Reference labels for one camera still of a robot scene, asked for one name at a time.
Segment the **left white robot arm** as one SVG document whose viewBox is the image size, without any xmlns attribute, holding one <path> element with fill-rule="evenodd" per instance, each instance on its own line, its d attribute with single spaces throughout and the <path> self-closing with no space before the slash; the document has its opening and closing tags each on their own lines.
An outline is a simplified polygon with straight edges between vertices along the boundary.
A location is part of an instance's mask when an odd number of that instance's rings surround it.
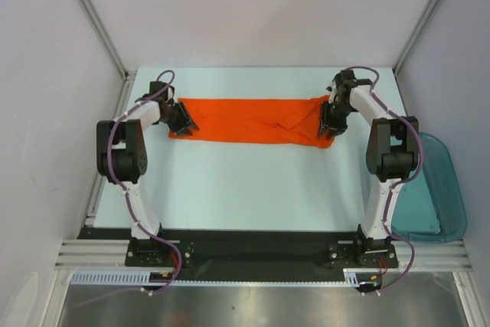
<svg viewBox="0 0 490 327">
<path fill-rule="evenodd" d="M 178 248 L 163 239 L 161 222 L 142 183 L 149 166 L 144 133 L 158 124 L 165 124 L 177 137 L 192 136 L 199 130 L 184 103 L 176 98 L 172 84 L 161 80 L 152 81 L 148 93 L 119 118 L 96 125 L 97 171 L 120 190 L 131 221 L 126 256 L 129 267 L 156 267 L 167 260 L 175 267 L 181 263 Z"/>
</svg>

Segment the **orange t-shirt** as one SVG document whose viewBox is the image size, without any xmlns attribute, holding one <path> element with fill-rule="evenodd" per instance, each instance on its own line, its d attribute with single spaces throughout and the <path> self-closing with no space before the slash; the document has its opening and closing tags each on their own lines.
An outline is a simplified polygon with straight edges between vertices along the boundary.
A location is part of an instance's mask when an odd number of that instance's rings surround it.
<svg viewBox="0 0 490 327">
<path fill-rule="evenodd" d="M 335 140 L 318 136 L 321 105 L 327 100 L 327 95 L 307 100 L 183 98 L 198 130 L 190 136 L 170 132 L 168 137 L 327 149 Z"/>
</svg>

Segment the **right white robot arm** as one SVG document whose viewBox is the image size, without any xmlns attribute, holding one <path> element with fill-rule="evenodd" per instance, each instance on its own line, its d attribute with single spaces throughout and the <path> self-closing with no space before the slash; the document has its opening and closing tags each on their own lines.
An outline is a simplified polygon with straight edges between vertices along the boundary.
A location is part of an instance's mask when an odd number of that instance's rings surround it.
<svg viewBox="0 0 490 327">
<path fill-rule="evenodd" d="M 385 262 L 396 267 L 392 218 L 401 189 L 422 168 L 419 122 L 414 116 L 395 113 L 376 94 L 377 81 L 358 78 L 354 71 L 347 67 L 333 77 L 328 101 L 321 105 L 317 136 L 340 136 L 348 128 L 349 115 L 360 113 L 370 126 L 365 161 L 373 180 L 352 244 L 333 244 L 328 255 L 331 263 L 346 260 L 350 267 L 375 268 Z"/>
</svg>

